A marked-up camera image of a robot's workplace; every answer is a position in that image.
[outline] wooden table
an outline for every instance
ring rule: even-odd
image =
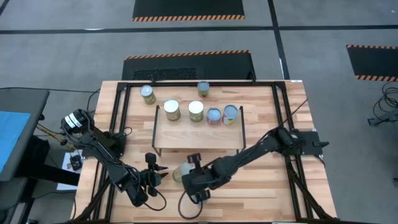
[[[285,83],[290,109],[294,111],[307,98],[304,85],[302,82],[286,81]],[[95,125],[103,131],[109,129],[116,85],[117,82],[103,82],[99,93]],[[204,104],[218,101],[221,104],[243,105],[247,147],[252,146],[269,129],[277,126],[271,88],[266,86],[226,86],[211,87],[210,91],[210,96],[203,100]],[[163,105],[164,101],[169,98],[175,98],[178,101],[202,100],[195,87],[154,87],[154,93],[157,101],[153,105],[146,105],[143,102],[139,88],[132,88],[130,95],[126,126],[131,127],[133,132],[127,137],[125,154],[121,160],[139,170],[145,169],[147,166],[144,162],[145,153],[154,152],[151,141],[156,105]],[[122,93],[118,121],[123,99]],[[282,97],[279,97],[279,100],[284,114]],[[293,115],[293,121],[297,129],[314,128],[308,103],[305,103]],[[217,157],[236,153],[226,149],[164,149],[162,157],[158,157],[157,162],[160,166],[169,167],[166,171],[170,174],[163,179],[157,189],[167,199],[166,209],[154,212],[145,206],[133,207],[125,193],[116,191],[111,222],[185,222],[186,220],[180,218],[177,211],[183,186],[173,181],[171,172],[181,163],[186,162],[188,155],[196,152],[201,153],[202,164]],[[323,164],[313,156],[302,156],[302,160],[309,191],[325,211],[335,217],[336,212]],[[76,193],[77,214],[83,211],[91,199],[96,161],[96,159],[87,159],[84,163]],[[302,194],[299,190],[297,192],[301,213],[304,217],[305,207]],[[277,153],[269,153],[244,166],[233,176],[230,183],[211,191],[211,195],[212,198],[205,204],[202,214],[192,221],[270,222],[295,220],[284,158]],[[101,206],[100,218],[104,217],[107,198],[106,194]],[[163,206],[163,200],[160,197],[149,197],[148,204],[160,208]],[[182,212],[185,216],[192,216],[198,211],[198,207],[189,203],[186,197],[183,199],[182,205]]]

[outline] can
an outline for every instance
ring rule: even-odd
[[[209,95],[210,84],[205,81],[201,81],[198,83],[198,94],[201,97],[206,97]]]
[[[164,111],[166,111],[167,119],[171,121],[176,121],[181,117],[181,112],[180,108],[178,107],[177,100],[166,100],[166,102],[164,102]]]
[[[155,103],[156,97],[151,86],[144,85],[141,87],[141,96],[144,98],[146,104],[151,105]]]
[[[234,105],[226,105],[223,113],[223,123],[230,125],[235,122],[238,115],[238,109]]]
[[[210,108],[207,111],[207,123],[210,125],[219,124],[221,121],[221,111],[217,108]]]
[[[198,100],[194,100],[188,105],[189,119],[194,122],[203,120],[203,103]]]
[[[189,174],[189,171],[195,168],[193,164],[189,164],[187,162],[184,162],[180,166],[178,166],[175,170],[173,170],[172,176],[173,180],[176,181],[177,183],[181,184],[182,183],[182,176]]]

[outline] black floor mat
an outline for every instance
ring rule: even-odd
[[[255,77],[248,50],[126,57],[123,80],[245,80]]]
[[[244,19],[242,0],[136,0],[134,22]]]
[[[396,81],[398,47],[347,45],[356,79]]]

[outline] gray floor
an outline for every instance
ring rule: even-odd
[[[183,26],[270,26],[266,0],[243,0],[245,21],[131,22],[130,0],[10,0],[0,30],[91,29]],[[274,0],[280,26],[397,24],[398,3],[390,0]],[[371,128],[382,82],[355,80],[346,44],[398,45],[398,30],[282,31],[291,79],[303,80],[315,126],[325,149],[326,171],[338,216],[344,220],[396,223],[398,127]],[[170,32],[150,34],[0,35],[0,87],[31,86],[96,90],[119,80],[130,55],[192,51],[250,50],[261,79],[281,79],[273,31]],[[85,108],[87,93],[51,92],[42,123],[59,130],[60,119]],[[91,108],[95,107],[96,98]],[[60,165],[62,149],[52,144]],[[35,194],[55,190],[41,182]],[[41,223],[69,218],[73,194],[49,195],[34,204],[30,218]]]

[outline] can lid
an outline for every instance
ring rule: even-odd
[[[141,87],[141,96],[149,96],[152,94],[152,87],[149,85],[144,85]]]
[[[200,113],[203,111],[203,103],[201,101],[198,100],[194,100],[191,103],[189,103],[188,106],[189,112],[191,113]]]
[[[207,117],[212,121],[218,121],[221,118],[221,112],[217,108],[210,108],[207,111]]]
[[[168,113],[176,112],[178,110],[177,100],[166,100],[164,102],[164,110]]]
[[[209,84],[208,82],[200,81],[200,82],[198,83],[198,89],[201,90],[201,91],[203,91],[203,90],[208,90],[209,87],[210,87],[210,84]]]
[[[234,105],[227,105],[225,106],[224,114],[230,118],[236,117],[236,115],[238,115],[238,109]]]

